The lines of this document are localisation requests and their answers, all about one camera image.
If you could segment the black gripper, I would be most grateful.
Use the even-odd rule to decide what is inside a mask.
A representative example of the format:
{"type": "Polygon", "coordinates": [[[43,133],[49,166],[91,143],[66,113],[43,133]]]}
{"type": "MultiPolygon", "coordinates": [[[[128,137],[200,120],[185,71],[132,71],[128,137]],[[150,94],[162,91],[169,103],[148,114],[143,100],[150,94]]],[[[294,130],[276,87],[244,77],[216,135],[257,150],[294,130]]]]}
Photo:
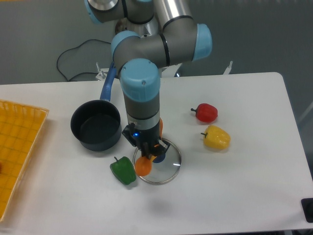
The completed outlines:
{"type": "Polygon", "coordinates": [[[151,129],[139,130],[135,125],[129,124],[122,131],[122,135],[129,141],[129,143],[138,147],[141,150],[141,156],[151,159],[154,156],[165,154],[171,144],[169,142],[160,141],[160,127],[159,122],[151,129]]]}

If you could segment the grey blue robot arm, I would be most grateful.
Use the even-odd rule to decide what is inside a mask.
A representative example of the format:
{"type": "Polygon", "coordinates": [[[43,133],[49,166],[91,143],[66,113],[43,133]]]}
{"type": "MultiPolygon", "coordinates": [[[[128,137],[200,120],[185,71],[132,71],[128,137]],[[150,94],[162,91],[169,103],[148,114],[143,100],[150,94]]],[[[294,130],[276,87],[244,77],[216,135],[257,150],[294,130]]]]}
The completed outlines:
{"type": "Polygon", "coordinates": [[[98,23],[157,20],[157,33],[151,36],[129,29],[117,33],[111,54],[127,112],[124,137],[144,157],[165,153],[169,144],[160,133],[159,70],[208,57],[212,51],[209,28],[195,23],[186,0],[88,0],[85,6],[98,23]]]}

